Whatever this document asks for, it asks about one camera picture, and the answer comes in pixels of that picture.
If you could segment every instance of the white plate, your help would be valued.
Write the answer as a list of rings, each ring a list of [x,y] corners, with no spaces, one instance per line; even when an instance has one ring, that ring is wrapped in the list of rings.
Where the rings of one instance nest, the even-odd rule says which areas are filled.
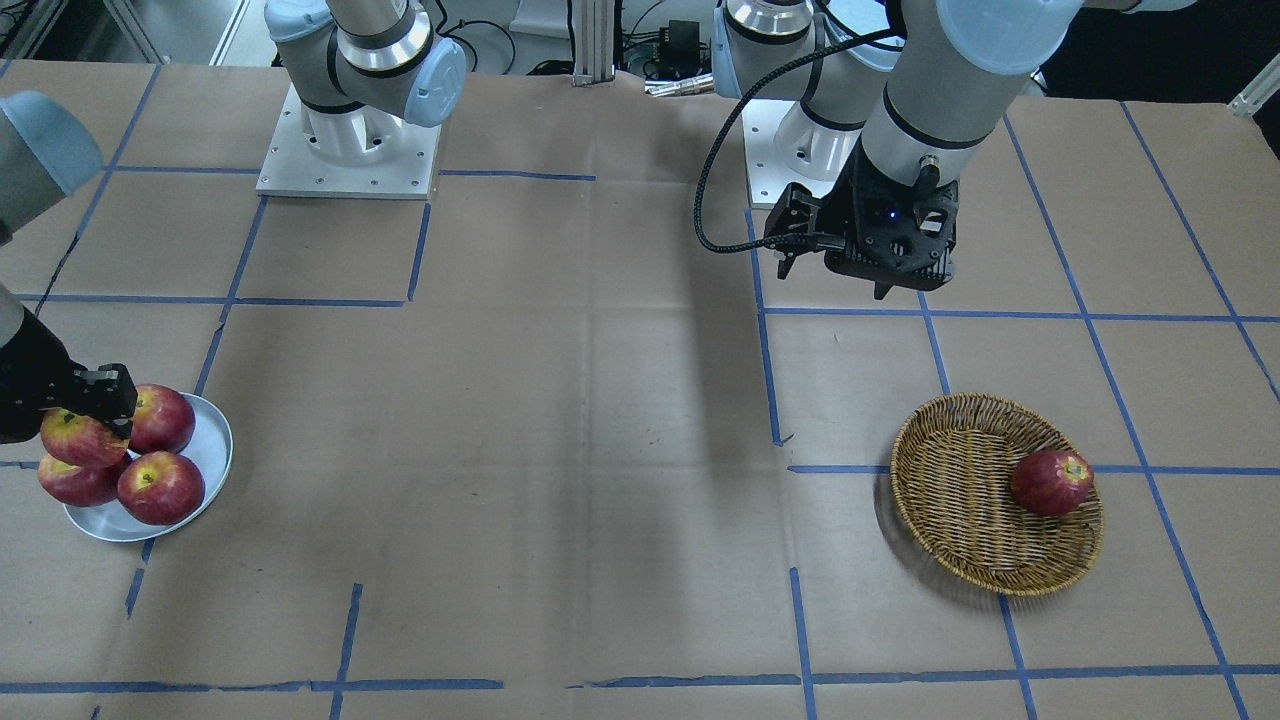
[[[191,436],[191,442],[179,452],[186,456],[205,478],[205,500],[195,512],[186,520],[173,525],[147,525],[133,519],[120,505],[113,500],[105,505],[95,507],[73,507],[65,505],[67,516],[77,528],[86,534],[108,542],[137,542],[172,533],[178,528],[196,519],[197,515],[209,507],[209,503],[218,497],[227,482],[227,473],[232,466],[232,427],[227,423],[212,402],[204,397],[182,393],[191,402],[191,409],[196,411],[196,430]]]

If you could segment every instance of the black cable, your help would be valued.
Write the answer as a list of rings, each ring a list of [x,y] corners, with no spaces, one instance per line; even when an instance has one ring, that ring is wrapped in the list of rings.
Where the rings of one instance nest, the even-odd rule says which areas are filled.
[[[640,23],[641,23],[641,22],[644,22],[644,19],[645,19],[645,18],[646,18],[646,17],[649,15],[649,13],[652,13],[652,12],[653,12],[653,9],[654,9],[654,8],[657,8],[658,5],[662,5],[662,4],[663,4],[663,3],[666,3],[666,1],[667,1],[667,0],[658,0],[658,1],[657,1],[657,3],[654,3],[653,5],[649,5],[649,9],[648,9],[648,10],[645,10],[644,13],[640,13],[640,19],[639,19],[639,20],[636,20],[636,24],[631,26],[631,35],[635,35],[635,33],[636,33],[636,29],[639,29],[639,27],[640,27]]]
[[[859,45],[876,42],[877,40],[884,40],[886,37],[893,37],[893,35],[895,33],[892,29],[882,29],[879,32],[873,32],[861,36],[855,35],[849,40],[845,40],[844,42],[829,45],[827,47],[823,47],[822,50],[817,50],[803,58],[796,58],[795,60],[791,60],[790,63],[778,67],[769,74],[758,79],[755,85],[750,87],[750,90],[742,94],[742,99],[739,100],[737,105],[733,106],[733,110],[730,111],[728,119],[724,120],[724,126],[721,127],[719,133],[712,142],[712,149],[707,152],[707,161],[703,163],[703,172],[698,177],[698,187],[694,191],[694,233],[698,234],[698,242],[703,247],[710,250],[712,252],[742,252],[746,250],[754,250],[756,247],[767,247],[777,245],[781,241],[803,242],[806,237],[813,237],[801,233],[786,233],[780,236],[762,237],[759,240],[753,240],[750,242],[740,242],[737,245],[716,245],[710,240],[708,240],[707,233],[703,231],[703,197],[707,195],[707,178],[710,177],[712,165],[716,163],[716,155],[719,152],[721,146],[724,145],[724,138],[728,137],[730,129],[733,127],[733,123],[737,120],[739,115],[742,114],[742,109],[746,108],[746,104],[750,102],[751,99],[755,97],[756,94],[759,94],[760,90],[764,88],[764,86],[769,85],[771,82],[778,79],[780,77],[790,73],[796,68],[803,68],[804,65],[813,63],[814,60],[820,60],[822,58],[826,58],[828,55],[835,55],[836,53],[844,53],[845,50],[851,50],[854,47],[858,47]]]
[[[516,38],[512,37],[509,32],[507,32],[507,28],[502,27],[500,24],[498,24],[498,23],[495,23],[493,20],[458,20],[458,24],[456,24],[452,28],[449,28],[449,31],[444,33],[444,37],[452,37],[454,40],[461,40],[454,33],[457,31],[467,27],[467,26],[493,26],[493,27],[498,28],[504,36],[507,36],[507,42],[511,44],[511,61],[507,63],[507,69],[502,70],[502,74],[509,73],[512,65],[516,64]]]
[[[568,22],[568,61],[572,67],[568,74],[577,74],[577,37],[573,36],[573,0],[564,0],[568,6],[566,19]]]
[[[440,28],[443,28],[449,22],[449,12],[444,9],[443,0],[435,0],[435,6],[440,9],[440,22],[435,26],[435,32],[439,33]]]
[[[840,31],[844,32],[845,35],[847,35],[849,37],[858,37],[856,32],[854,32],[852,29],[850,29],[849,26],[846,26],[844,22],[841,22],[841,19],[837,18],[836,14],[831,12],[829,3],[831,3],[831,0],[818,0],[818,4],[822,5],[822,13],[824,15],[827,15],[827,19],[831,20],[831,24],[833,24],[837,28],[840,28]],[[902,46],[901,45],[884,45],[883,42],[868,42],[867,45],[870,45],[872,47],[877,47],[879,50],[888,50],[890,53],[901,53],[902,51]]]
[[[0,58],[3,58],[4,54],[9,51],[9,47],[13,46],[14,41],[18,40],[18,32],[22,31],[22,26],[27,24],[27,19],[31,18],[32,10],[36,9],[36,0],[27,0],[26,6],[22,8],[22,13],[14,15],[13,10],[22,5],[22,3],[14,3],[4,9],[4,15],[13,19],[13,27],[4,33],[4,37],[0,37]]]

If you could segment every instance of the wicker basket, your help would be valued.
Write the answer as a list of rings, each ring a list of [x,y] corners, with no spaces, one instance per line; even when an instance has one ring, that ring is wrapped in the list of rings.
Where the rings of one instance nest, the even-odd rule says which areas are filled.
[[[1000,397],[956,393],[920,406],[893,441],[893,502],[943,568],[988,591],[1043,596],[1079,580],[1102,547],[1094,487],[1062,518],[1014,502],[1009,483],[1025,455],[1070,450],[1044,418]]]

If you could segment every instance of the metal mounting plate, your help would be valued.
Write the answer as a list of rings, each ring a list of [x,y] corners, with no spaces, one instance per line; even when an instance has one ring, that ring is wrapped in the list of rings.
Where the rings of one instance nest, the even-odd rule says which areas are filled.
[[[767,210],[782,197],[790,182],[804,183],[814,197],[831,192],[836,183],[804,177],[787,167],[773,136],[791,106],[791,100],[751,100],[742,109],[742,136],[746,146],[746,179],[751,208]]]
[[[340,167],[311,151],[302,133],[302,102],[289,87],[257,178],[259,195],[429,200],[440,128],[406,123],[402,150],[365,167]]]

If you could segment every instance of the red apple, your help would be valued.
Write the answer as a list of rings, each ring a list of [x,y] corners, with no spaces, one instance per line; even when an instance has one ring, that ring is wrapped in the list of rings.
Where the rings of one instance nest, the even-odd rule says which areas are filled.
[[[180,392],[154,383],[141,384],[133,411],[129,450],[140,455],[156,450],[178,452],[196,432],[196,413]]]
[[[120,505],[140,523],[172,525],[205,501],[205,479],[191,460],[157,450],[124,469],[116,486]]]
[[[40,441],[58,460],[81,468],[115,465],[129,447],[127,438],[118,437],[93,418],[59,409],[45,413]]]
[[[128,457],[106,468],[81,468],[46,454],[36,468],[36,478],[58,502],[93,507],[115,500],[116,480],[128,466]]]
[[[1084,502],[1093,488],[1093,468],[1065,450],[1041,450],[1014,468],[1014,500],[1037,515],[1059,518]]]

